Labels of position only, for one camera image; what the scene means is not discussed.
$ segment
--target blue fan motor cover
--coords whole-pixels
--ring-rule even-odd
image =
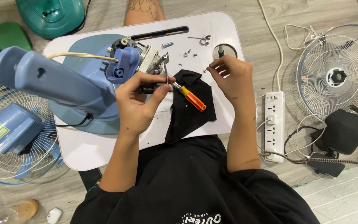
[[[43,128],[42,120],[32,111],[10,103],[0,110],[0,153],[19,154]]]

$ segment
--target power strip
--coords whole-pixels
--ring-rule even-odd
[[[284,92],[266,93],[265,98],[265,151],[272,151],[284,154]],[[271,154],[266,160],[276,163],[284,162],[284,158]]]

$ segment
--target electric fan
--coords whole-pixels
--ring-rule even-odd
[[[321,121],[338,109],[358,107],[358,25],[333,28],[314,40],[298,63],[297,86]]]
[[[17,185],[63,164],[48,100],[0,88],[0,183]]]

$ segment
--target white wire fan guard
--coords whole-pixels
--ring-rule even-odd
[[[33,147],[30,154],[16,155],[14,152],[7,154],[0,154],[0,183],[4,184],[20,184],[31,181],[47,172],[55,163],[55,159],[49,154],[50,148],[44,147],[44,141],[48,138],[53,144],[57,143],[57,133],[54,125],[52,111],[49,109],[48,100],[13,90],[8,87],[0,88],[0,110],[7,107],[10,103],[15,102],[27,109],[37,107],[36,115],[42,119],[43,122],[49,120],[51,124],[45,124],[45,128],[33,140]],[[18,170],[23,166],[27,156],[33,156],[31,166],[23,172],[30,171],[23,179],[14,179],[14,176],[19,175]]]
[[[333,28],[313,41],[298,63],[296,82],[321,121],[351,104],[358,107],[358,25]]]

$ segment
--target hand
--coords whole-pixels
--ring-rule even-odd
[[[138,94],[138,89],[145,83],[163,83],[165,75],[145,74],[137,72],[127,82],[115,91],[118,113],[120,114],[120,134],[138,136],[150,126],[158,105],[168,92],[173,92],[172,86],[163,84],[146,101],[147,95]],[[175,78],[169,77],[168,83],[174,83]]]
[[[206,68],[235,110],[252,110],[255,114],[255,95],[252,86],[252,65],[229,55],[214,60]]]

